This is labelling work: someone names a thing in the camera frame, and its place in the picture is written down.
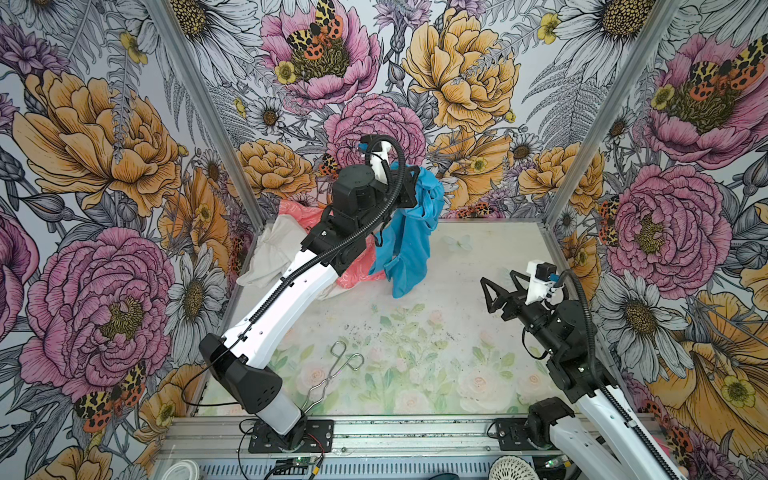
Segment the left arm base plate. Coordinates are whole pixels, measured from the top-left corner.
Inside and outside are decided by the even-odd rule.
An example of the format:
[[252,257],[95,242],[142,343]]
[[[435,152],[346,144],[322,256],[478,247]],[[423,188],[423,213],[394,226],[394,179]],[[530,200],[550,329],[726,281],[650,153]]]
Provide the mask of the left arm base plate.
[[257,420],[250,430],[248,452],[251,454],[327,453],[332,450],[335,422],[302,418],[285,435]]

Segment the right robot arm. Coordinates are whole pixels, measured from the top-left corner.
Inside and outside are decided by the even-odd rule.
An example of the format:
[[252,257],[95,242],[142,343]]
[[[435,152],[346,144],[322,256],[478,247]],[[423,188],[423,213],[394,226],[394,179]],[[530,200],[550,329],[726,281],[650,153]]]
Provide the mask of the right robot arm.
[[579,277],[531,261],[510,278],[512,290],[481,278],[486,308],[504,321],[522,323],[524,335],[542,346],[539,358],[562,393],[529,408],[528,442],[559,450],[589,479],[683,478],[599,361],[597,330]]

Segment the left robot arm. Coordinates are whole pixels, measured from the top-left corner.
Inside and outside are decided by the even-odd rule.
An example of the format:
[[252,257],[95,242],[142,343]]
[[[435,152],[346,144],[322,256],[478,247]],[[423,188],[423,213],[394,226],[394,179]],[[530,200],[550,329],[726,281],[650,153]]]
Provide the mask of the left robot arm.
[[269,369],[274,351],[318,295],[364,253],[368,238],[397,210],[417,204],[420,170],[407,165],[394,137],[365,135],[359,149],[363,163],[339,171],[331,203],[276,284],[224,335],[208,334],[200,343],[212,376],[247,413],[282,437],[301,436],[306,414]]

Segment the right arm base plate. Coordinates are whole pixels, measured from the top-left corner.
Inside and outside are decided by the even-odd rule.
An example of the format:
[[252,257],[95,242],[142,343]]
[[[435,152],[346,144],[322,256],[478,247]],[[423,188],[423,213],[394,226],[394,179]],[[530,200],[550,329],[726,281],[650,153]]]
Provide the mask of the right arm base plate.
[[491,428],[499,449],[504,452],[533,450],[527,429],[527,420],[518,417],[499,418]]

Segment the teal blue cloth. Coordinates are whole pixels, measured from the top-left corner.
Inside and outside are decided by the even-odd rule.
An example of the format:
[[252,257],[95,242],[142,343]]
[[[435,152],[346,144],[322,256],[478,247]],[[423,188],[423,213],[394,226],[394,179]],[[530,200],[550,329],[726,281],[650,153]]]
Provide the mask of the teal blue cloth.
[[370,275],[384,273],[392,284],[392,296],[407,295],[427,275],[431,256],[430,236],[444,207],[444,188],[435,175],[419,168],[415,181],[416,205],[394,212],[376,247]]

